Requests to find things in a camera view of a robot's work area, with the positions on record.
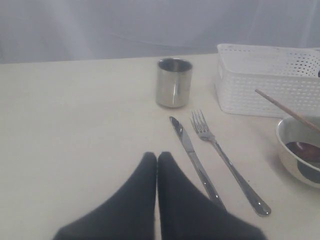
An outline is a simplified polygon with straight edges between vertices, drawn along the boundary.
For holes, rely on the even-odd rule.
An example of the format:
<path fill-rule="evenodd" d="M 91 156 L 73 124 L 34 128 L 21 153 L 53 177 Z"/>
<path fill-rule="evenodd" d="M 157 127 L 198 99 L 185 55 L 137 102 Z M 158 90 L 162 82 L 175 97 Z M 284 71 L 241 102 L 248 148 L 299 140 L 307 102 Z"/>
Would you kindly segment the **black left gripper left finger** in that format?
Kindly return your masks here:
<path fill-rule="evenodd" d="M 129 179 L 102 205 L 61 227 L 56 240 L 153 240 L 157 158 L 145 152 Z"/>

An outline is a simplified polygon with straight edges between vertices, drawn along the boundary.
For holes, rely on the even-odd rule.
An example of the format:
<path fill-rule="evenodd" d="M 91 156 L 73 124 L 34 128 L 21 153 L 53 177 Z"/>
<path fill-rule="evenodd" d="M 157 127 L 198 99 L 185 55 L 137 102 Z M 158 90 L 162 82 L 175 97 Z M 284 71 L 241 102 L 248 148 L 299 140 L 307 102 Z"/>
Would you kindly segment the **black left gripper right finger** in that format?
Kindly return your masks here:
<path fill-rule="evenodd" d="M 204 196 L 170 152 L 158 157 L 158 203 L 164 240 L 248 240 L 250 227 Z"/>

